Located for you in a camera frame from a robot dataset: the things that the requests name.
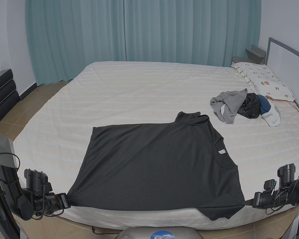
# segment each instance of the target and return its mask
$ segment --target bed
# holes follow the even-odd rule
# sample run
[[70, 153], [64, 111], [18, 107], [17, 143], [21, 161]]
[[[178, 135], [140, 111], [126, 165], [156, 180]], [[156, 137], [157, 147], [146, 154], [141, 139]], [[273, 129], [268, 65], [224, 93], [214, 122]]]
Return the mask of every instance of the bed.
[[[267, 65], [292, 89], [299, 106], [299, 81], [295, 87], [288, 79], [291, 73], [286, 73], [291, 64], [293, 77], [299, 78], [299, 72], [294, 72], [299, 55], [274, 41], [269, 40]], [[261, 117], [250, 120], [241, 115], [234, 124], [221, 122], [213, 114], [210, 99], [222, 91], [244, 88], [252, 92], [234, 68], [163, 62], [92, 63], [52, 97], [15, 139], [21, 186], [25, 185], [23, 170], [31, 168], [48, 175], [55, 193], [67, 193], [79, 172], [93, 126], [168, 123], [180, 111], [200, 111], [224, 137], [228, 153], [238, 165], [244, 197], [251, 199], [256, 191], [263, 191], [265, 180], [277, 179], [280, 166], [295, 163], [295, 176], [299, 175], [299, 108], [288, 101], [274, 101], [281, 114], [279, 127], [269, 127]], [[266, 214], [245, 206], [229, 220], [211, 221], [195, 208], [132, 212], [73, 206], [62, 217], [111, 229], [224, 229], [263, 219]]]

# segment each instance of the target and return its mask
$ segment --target headboard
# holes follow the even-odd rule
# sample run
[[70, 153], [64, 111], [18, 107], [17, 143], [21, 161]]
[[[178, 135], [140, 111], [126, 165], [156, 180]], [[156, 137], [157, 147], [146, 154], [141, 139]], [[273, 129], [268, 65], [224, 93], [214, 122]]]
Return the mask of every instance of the headboard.
[[299, 108], [299, 52], [270, 37], [265, 64], [291, 89]]

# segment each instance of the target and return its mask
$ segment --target pillow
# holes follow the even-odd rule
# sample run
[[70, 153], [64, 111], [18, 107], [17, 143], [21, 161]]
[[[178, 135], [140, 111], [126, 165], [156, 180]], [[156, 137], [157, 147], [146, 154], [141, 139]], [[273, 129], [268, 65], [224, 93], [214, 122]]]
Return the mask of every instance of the pillow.
[[256, 94], [291, 102], [295, 100], [291, 90], [279, 81], [266, 65], [239, 62], [232, 67], [244, 77]]

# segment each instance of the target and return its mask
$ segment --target black cloth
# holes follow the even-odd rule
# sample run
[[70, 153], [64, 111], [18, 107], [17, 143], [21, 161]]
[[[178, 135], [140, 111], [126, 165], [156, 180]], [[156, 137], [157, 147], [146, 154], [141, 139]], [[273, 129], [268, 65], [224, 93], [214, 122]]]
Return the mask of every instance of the black cloth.
[[260, 100], [255, 93], [247, 93], [245, 101], [238, 109], [238, 114], [249, 119], [256, 119], [260, 114]]
[[238, 167], [207, 115], [94, 127], [71, 205], [154, 211], [195, 207], [211, 220], [243, 206]]

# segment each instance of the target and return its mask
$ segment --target curtain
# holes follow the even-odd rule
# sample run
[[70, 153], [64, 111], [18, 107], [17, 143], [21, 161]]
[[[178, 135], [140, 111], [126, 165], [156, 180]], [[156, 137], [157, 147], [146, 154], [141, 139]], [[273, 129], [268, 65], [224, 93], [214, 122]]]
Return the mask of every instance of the curtain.
[[125, 61], [123, 0], [26, 0], [37, 85], [68, 81], [95, 61]]
[[124, 0], [128, 61], [230, 66], [258, 45], [260, 0]]
[[258, 45], [261, 0], [26, 0], [37, 84], [95, 61], [230, 66]]

